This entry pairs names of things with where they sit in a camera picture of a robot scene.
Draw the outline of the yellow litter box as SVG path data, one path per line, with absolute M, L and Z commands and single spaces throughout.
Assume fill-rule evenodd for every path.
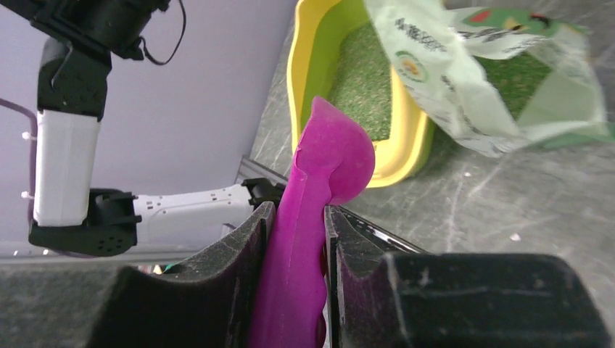
M 322 96 L 371 137 L 371 188 L 398 183 L 426 163 L 434 124 L 390 67 L 363 2 L 298 2 L 286 81 L 293 144 L 313 97 Z

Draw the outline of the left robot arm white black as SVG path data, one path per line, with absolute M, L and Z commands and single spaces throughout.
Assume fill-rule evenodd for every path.
M 30 130 L 30 244 L 71 257 L 112 257 L 140 243 L 215 225 L 235 228 L 283 186 L 267 178 L 212 191 L 136 195 L 92 188 L 96 144 L 112 55 L 151 60 L 142 30 L 167 1 L 3 1 L 47 35 L 38 70 L 37 110 L 7 100 Z

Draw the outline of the green cat litter bag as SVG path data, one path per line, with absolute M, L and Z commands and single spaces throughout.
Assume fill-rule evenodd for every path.
M 382 48 L 417 105 L 488 157 L 611 127 L 586 32 L 523 9 L 367 1 Z

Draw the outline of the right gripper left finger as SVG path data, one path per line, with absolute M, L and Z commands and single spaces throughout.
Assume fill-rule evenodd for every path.
M 261 204 L 162 275 L 119 269 L 87 347 L 245 347 L 274 217 L 274 203 Z

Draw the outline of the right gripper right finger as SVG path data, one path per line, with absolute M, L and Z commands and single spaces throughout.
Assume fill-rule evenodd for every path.
M 573 268 L 547 254 L 430 254 L 325 212 L 332 347 L 609 347 Z

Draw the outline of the magenta plastic scoop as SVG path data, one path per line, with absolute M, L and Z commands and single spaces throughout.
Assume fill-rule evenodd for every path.
M 354 199 L 374 168 L 375 153 L 364 129 L 315 97 L 268 239 L 248 347 L 322 347 L 324 210 Z

